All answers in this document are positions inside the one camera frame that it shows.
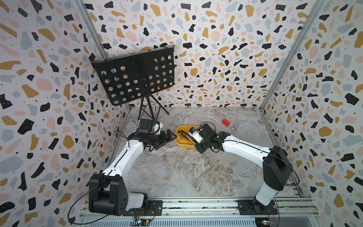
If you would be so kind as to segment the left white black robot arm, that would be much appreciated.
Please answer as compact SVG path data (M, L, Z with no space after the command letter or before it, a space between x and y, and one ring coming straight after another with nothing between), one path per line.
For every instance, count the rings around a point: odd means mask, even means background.
M127 211L145 214L149 211L146 193L128 192L124 178L146 147L159 149L175 140L171 131L159 134L135 132L130 134L119 156L101 174L92 175L89 181L88 208L90 212L105 215L124 215Z

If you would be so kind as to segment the yellow plastic storage box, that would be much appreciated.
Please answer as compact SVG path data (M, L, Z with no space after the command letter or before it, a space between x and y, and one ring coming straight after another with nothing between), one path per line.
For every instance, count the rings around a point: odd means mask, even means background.
M195 143L192 140L192 134L198 129L198 126L181 125L176 130L175 142L181 148L195 149Z

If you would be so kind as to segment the yellow hex key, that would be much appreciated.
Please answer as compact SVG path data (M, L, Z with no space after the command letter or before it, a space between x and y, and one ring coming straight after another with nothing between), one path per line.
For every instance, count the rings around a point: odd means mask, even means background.
M180 138L180 139L178 140L178 143L180 143L180 144L192 144L189 140L185 140L185 139L183 139L183 138Z

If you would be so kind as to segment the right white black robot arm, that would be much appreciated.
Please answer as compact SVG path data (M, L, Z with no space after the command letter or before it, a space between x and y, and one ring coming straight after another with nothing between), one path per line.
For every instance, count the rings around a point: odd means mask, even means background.
M217 133L207 123L189 130L195 142L196 150L203 154L207 149L233 153L248 159L263 170L264 183L252 200L252 210L262 213L273 205L273 199L286 186L293 167L285 151L279 146L261 147L242 141L230 133Z

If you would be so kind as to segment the long black hex key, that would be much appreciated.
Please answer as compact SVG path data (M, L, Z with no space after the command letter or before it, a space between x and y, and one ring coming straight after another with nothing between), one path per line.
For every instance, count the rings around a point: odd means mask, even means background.
M179 133L180 137L188 137L187 136L188 133L186 131L180 130L180 131L178 131L178 133Z

